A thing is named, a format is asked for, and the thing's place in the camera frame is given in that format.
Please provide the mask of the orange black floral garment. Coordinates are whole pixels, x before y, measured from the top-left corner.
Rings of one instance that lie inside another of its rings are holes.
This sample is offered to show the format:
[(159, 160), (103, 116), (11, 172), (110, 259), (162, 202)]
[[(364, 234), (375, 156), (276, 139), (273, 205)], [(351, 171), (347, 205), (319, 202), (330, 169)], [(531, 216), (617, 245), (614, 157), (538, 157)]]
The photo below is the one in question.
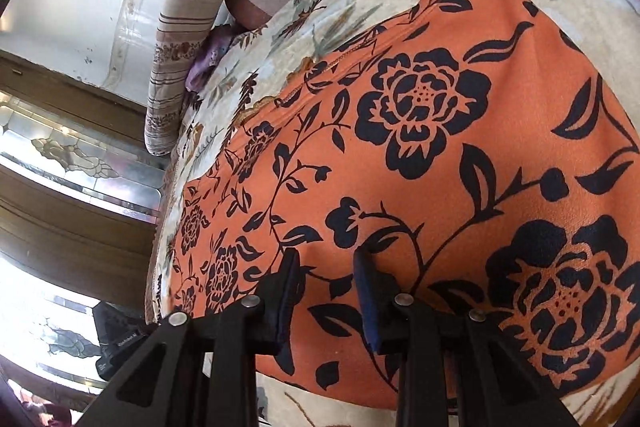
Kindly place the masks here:
[(392, 407), (352, 259), (479, 309), (559, 392), (639, 354), (639, 137), (530, 0), (420, 0), (291, 79), (183, 190), (168, 307), (218, 313), (284, 255), (303, 280), (271, 377)]

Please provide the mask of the wooden wardrobe with mirror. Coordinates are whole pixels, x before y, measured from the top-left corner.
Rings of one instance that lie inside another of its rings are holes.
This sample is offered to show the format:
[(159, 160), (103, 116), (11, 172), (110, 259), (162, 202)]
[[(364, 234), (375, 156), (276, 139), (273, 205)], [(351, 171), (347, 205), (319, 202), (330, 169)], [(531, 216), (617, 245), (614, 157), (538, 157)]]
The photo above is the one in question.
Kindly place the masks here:
[(144, 109), (118, 95), (1, 54), (2, 253), (48, 283), (142, 311), (157, 203), (107, 193), (149, 159)]

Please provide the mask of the purple cloth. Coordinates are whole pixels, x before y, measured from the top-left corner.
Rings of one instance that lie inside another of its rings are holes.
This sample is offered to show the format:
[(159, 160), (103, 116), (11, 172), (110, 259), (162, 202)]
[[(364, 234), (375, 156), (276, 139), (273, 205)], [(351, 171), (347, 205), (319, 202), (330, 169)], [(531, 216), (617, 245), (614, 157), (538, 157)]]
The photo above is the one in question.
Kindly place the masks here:
[(216, 26), (210, 31), (186, 75), (186, 90), (198, 93), (204, 89), (209, 76), (228, 52), (234, 38), (234, 29), (229, 24)]

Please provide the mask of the striped beige rolled quilt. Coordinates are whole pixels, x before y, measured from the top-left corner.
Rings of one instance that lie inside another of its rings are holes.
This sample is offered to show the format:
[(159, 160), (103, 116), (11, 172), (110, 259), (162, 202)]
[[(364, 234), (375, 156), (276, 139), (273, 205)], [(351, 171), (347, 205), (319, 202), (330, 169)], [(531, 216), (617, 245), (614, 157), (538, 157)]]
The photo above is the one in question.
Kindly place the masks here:
[(180, 128), (186, 77), (224, 0), (165, 0), (157, 20), (144, 122), (149, 154), (170, 153)]

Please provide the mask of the cream leaf-pattern blanket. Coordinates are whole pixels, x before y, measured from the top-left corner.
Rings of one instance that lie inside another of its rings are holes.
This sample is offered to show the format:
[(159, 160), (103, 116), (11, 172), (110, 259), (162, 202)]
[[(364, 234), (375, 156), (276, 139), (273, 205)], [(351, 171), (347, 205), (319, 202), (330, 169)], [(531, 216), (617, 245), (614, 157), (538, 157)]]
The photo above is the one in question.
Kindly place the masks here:
[[(420, 0), (290, 0), (265, 25), (235, 41), (183, 118), (163, 195), (150, 264), (146, 317), (168, 307), (169, 243), (184, 206), (183, 190), (214, 165), (239, 125), (363, 31), (412, 9)], [(639, 136), (639, 0), (530, 0), (597, 69)], [(390, 424), (392, 407), (365, 407), (333, 399), (262, 373), (269, 420), (276, 425), (374, 426)], [(639, 389), (639, 355), (617, 374), (564, 395), (584, 426), (611, 426)]]

